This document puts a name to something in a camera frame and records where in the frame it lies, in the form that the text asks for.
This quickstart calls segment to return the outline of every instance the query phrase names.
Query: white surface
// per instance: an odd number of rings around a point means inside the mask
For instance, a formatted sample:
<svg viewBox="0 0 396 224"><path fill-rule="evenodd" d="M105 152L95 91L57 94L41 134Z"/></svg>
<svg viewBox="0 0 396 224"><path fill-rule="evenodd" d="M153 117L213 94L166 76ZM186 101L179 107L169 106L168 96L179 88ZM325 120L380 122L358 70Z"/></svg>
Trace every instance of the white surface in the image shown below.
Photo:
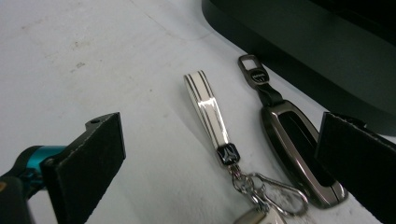
<svg viewBox="0 0 396 224"><path fill-rule="evenodd" d="M183 75L204 70L240 165L288 183L236 63L245 52L205 21L199 0L0 2L0 174L33 145L68 145L120 111L127 159L88 223L232 223L249 208L215 158ZM324 108L274 73L318 128ZM29 201L55 223L46 191ZM288 223L377 223L350 197Z"/></svg>

